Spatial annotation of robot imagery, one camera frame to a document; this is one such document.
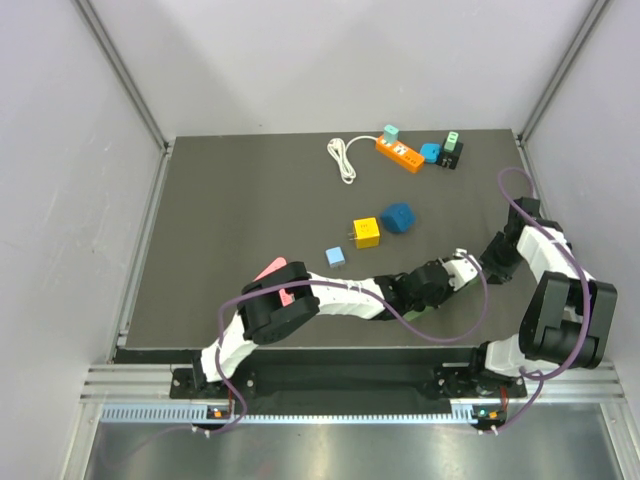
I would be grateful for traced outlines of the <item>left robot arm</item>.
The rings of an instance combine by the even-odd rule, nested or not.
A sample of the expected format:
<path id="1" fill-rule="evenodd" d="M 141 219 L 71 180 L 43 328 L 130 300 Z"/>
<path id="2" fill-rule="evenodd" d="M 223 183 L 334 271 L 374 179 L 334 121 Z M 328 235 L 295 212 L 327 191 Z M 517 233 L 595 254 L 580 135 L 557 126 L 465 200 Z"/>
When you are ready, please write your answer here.
<path id="1" fill-rule="evenodd" d="M 363 280 L 327 278 L 308 271 L 302 262 L 291 262 L 223 303 L 220 320 L 230 308 L 235 311 L 229 323 L 219 324 L 214 343 L 201 351 L 192 384 L 205 396 L 220 394 L 257 347 L 289 337 L 318 315 L 406 324 L 440 307 L 477 275 L 472 262 L 459 255 L 429 261 L 410 273 Z"/>

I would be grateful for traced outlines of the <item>blue rounded plug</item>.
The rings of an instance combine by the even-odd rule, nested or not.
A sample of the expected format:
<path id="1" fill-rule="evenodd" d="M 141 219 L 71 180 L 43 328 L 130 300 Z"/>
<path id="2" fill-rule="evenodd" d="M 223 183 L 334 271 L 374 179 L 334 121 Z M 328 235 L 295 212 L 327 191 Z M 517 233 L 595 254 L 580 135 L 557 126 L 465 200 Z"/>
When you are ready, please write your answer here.
<path id="1" fill-rule="evenodd" d="M 435 164 L 438 161 L 441 145 L 437 143 L 425 143 L 420 148 L 419 154 L 428 164 Z"/>

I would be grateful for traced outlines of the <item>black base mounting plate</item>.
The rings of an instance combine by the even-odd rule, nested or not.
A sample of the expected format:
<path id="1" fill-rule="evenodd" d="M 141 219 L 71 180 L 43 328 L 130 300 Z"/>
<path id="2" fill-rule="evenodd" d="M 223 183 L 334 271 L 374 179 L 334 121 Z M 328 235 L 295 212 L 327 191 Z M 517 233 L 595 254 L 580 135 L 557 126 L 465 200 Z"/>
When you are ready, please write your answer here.
<path id="1" fill-rule="evenodd" d="M 276 394 L 390 393 L 416 400 L 522 399 L 520 379 L 485 375 L 467 365 L 446 366 L 426 360 L 246 361 L 226 380 L 209 380 L 200 367 L 179 368 L 173 374 L 172 399 L 226 399 L 236 392 L 248 401 Z"/>

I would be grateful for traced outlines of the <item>black socket block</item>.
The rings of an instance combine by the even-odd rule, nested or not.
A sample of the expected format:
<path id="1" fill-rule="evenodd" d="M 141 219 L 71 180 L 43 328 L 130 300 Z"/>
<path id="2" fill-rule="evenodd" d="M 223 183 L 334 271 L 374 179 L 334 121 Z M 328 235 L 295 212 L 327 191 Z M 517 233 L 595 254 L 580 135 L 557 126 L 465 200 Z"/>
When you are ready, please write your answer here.
<path id="1" fill-rule="evenodd" d="M 444 149 L 444 146 L 441 146 L 435 164 L 445 169 L 455 170 L 460 160 L 463 148 L 464 144 L 462 142 L 458 142 L 452 151 L 447 151 Z"/>

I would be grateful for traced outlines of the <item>orange power strip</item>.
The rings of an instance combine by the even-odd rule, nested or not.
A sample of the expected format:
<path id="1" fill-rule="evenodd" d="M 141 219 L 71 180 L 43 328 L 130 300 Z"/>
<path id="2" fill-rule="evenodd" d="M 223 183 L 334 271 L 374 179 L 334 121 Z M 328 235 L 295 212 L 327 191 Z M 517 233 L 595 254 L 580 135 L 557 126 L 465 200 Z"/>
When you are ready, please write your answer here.
<path id="1" fill-rule="evenodd" d="M 400 141 L 387 142 L 383 136 L 376 140 L 376 150 L 410 173 L 418 173 L 425 165 L 425 158 Z"/>

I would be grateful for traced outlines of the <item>yellow cube plug adapter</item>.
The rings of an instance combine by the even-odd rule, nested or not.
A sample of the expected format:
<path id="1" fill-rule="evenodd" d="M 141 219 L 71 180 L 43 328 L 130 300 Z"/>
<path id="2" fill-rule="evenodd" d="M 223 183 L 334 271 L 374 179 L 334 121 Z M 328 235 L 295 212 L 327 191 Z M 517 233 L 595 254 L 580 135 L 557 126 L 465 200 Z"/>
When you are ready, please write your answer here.
<path id="1" fill-rule="evenodd" d="M 381 238 L 378 220 L 375 217 L 355 219 L 350 238 L 358 250 L 378 247 Z"/>

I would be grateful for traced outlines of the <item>green power strip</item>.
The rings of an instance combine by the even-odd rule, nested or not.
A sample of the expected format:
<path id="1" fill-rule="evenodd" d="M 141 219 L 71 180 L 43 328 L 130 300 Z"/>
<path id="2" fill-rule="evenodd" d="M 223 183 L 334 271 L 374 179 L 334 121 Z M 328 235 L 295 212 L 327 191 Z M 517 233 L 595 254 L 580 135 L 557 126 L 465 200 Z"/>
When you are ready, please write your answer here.
<path id="1" fill-rule="evenodd" d="M 426 306 L 423 310 L 411 310 L 403 315 L 403 318 L 407 322 L 413 322 L 424 315 L 431 313 L 434 310 L 433 307 Z"/>

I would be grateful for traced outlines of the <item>light blue plug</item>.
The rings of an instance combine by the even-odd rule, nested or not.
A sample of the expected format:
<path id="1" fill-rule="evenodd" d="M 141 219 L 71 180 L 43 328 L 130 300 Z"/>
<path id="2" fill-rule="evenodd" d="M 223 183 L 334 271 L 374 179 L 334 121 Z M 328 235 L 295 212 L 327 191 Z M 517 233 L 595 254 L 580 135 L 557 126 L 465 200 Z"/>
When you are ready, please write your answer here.
<path id="1" fill-rule="evenodd" d="M 339 268 L 346 264 L 346 257 L 341 247 L 331 247 L 325 251 L 327 264 L 330 268 Z"/>

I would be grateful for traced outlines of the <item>blue cube plug adapter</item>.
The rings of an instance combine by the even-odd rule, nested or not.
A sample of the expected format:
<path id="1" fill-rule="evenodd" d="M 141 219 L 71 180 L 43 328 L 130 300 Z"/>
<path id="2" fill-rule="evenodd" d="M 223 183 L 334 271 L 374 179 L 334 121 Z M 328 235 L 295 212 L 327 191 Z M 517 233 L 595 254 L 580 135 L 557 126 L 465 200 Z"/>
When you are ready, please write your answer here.
<path id="1" fill-rule="evenodd" d="M 394 234 L 403 234 L 415 224 L 416 217 L 407 203 L 394 203 L 388 206 L 380 215 L 384 228 Z"/>

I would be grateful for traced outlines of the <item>teal charger on orange strip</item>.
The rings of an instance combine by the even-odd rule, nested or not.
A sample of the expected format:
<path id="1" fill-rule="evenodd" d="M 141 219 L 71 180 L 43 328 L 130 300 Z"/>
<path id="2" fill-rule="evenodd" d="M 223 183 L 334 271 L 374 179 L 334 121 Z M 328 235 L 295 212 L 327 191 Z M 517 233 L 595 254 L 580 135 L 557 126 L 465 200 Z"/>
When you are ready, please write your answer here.
<path id="1" fill-rule="evenodd" d="M 383 130 L 383 141 L 386 144 L 394 144 L 398 140 L 399 129 L 391 124 L 387 124 Z"/>

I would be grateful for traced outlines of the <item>mint green charger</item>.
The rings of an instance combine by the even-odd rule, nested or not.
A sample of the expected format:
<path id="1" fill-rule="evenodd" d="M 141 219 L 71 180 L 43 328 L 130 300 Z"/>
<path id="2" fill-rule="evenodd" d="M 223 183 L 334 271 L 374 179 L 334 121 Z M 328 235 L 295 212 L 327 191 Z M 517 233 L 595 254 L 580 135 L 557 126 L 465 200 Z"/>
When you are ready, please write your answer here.
<path id="1" fill-rule="evenodd" d="M 456 131 L 450 131 L 443 144 L 443 150 L 453 152 L 458 143 L 459 134 Z"/>

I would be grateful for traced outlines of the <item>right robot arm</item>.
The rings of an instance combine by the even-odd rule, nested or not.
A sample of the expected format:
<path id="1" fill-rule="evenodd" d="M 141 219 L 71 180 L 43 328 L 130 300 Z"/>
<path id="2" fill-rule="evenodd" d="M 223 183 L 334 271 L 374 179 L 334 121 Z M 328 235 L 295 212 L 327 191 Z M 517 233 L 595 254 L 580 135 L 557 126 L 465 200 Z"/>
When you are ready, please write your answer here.
<path id="1" fill-rule="evenodd" d="M 560 225 L 540 217 L 540 201 L 520 197 L 480 257 L 490 284 L 505 284 L 525 262 L 537 282 L 519 332 L 473 350 L 466 372 L 481 396 L 511 387 L 522 371 L 561 366 L 576 347 L 572 369 L 600 365 L 617 303 L 616 288 L 575 266 Z"/>

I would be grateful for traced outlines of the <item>pink triangular socket adapter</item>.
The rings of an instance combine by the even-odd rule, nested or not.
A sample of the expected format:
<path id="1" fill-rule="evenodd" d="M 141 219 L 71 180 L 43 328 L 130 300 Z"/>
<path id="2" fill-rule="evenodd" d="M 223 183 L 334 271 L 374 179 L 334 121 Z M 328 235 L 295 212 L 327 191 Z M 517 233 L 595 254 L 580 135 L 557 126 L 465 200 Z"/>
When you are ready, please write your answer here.
<path id="1" fill-rule="evenodd" d="M 266 277 L 275 274 L 275 277 L 266 284 L 266 287 L 289 283 L 293 281 L 293 278 L 291 277 L 291 273 L 286 269 L 287 265 L 288 261 L 284 257 L 276 257 L 254 278 L 254 280 L 264 280 Z M 294 301 L 294 295 L 292 293 L 289 293 L 284 288 L 279 288 L 277 291 L 273 291 L 252 299 L 253 303 L 262 307 L 266 307 L 268 309 L 287 307 Z"/>

